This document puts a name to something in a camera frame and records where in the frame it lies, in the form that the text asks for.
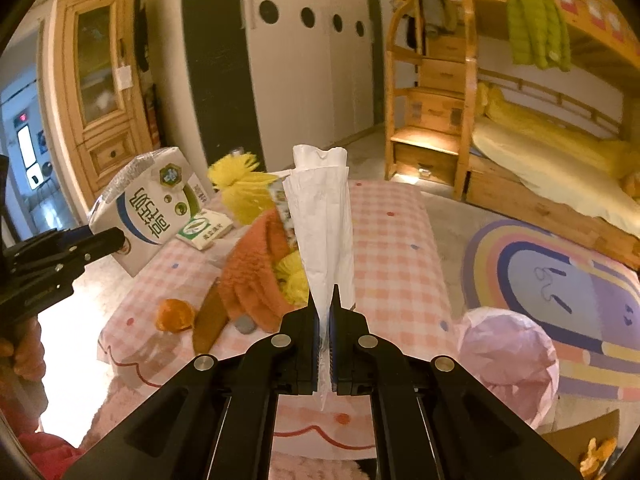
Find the operator hand in orange glove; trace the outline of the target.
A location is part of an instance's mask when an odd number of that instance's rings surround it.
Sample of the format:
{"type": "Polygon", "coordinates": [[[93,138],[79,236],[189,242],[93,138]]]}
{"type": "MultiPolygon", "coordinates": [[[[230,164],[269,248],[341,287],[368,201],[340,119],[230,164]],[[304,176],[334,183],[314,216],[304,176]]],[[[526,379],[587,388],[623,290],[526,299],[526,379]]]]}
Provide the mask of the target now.
{"type": "Polygon", "coordinates": [[[46,374],[44,348],[41,342],[41,326],[38,318],[30,318],[17,329],[14,341],[1,338],[1,359],[12,365],[13,374],[1,367],[1,396],[15,400],[13,376],[20,380],[28,399],[29,414],[39,417],[48,406],[42,378],[46,374]]]}

